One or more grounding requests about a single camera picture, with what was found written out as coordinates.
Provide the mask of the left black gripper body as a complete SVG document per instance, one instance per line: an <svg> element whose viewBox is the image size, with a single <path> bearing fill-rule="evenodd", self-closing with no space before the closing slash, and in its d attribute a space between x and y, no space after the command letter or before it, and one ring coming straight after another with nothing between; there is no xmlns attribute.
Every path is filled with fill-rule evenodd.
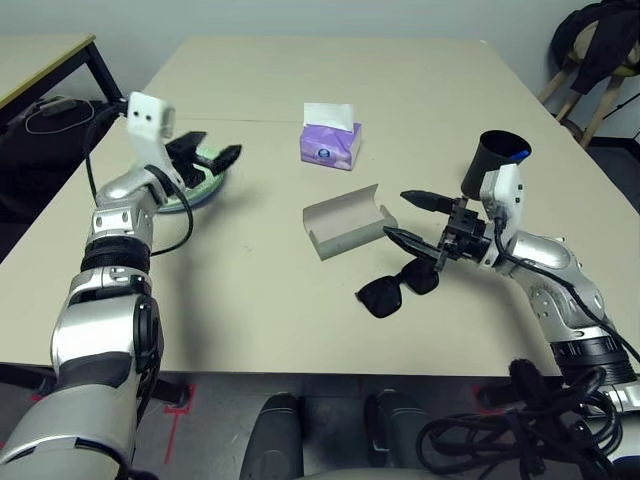
<svg viewBox="0 0 640 480"><path fill-rule="evenodd" d="M188 189L195 189L205 182L212 181L211 172L217 152L208 148L168 147L171 163L180 174Z"/></svg>

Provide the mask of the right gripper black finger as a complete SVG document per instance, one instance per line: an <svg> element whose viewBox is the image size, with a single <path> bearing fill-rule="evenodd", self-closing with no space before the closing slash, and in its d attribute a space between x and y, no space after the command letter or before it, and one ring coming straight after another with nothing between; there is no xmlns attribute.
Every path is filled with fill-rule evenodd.
<svg viewBox="0 0 640 480"><path fill-rule="evenodd" d="M433 269L440 272L443 269L445 255L442 250L425 242L420 236L397 227L385 226L386 236L405 252L433 264Z"/></svg>
<svg viewBox="0 0 640 480"><path fill-rule="evenodd" d="M455 200L434 192L421 190L407 190L400 196L412 205L430 212L449 214L455 205Z"/></svg>

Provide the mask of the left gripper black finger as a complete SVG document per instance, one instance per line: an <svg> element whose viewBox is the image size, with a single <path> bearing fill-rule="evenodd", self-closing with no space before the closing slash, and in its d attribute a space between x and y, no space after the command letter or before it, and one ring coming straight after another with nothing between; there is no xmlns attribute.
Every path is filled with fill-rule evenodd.
<svg viewBox="0 0 640 480"><path fill-rule="evenodd" d="M241 145L229 145L222 149L211 161L209 170L212 173L223 173L227 171L240 157Z"/></svg>
<svg viewBox="0 0 640 480"><path fill-rule="evenodd" d="M204 131L189 131L168 142L165 148L170 156L193 156L206 136Z"/></svg>

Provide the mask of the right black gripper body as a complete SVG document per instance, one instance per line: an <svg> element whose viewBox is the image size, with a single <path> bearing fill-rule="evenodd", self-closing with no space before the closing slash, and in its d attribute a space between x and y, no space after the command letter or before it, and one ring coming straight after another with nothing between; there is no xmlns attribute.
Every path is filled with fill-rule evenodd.
<svg viewBox="0 0 640 480"><path fill-rule="evenodd" d="M480 264L487 253L490 240L485 236L487 223L479 214L467 208L467 199L455 198L444 212L447 224L438 242L439 257L435 268L443 270L448 260L471 260Z"/></svg>

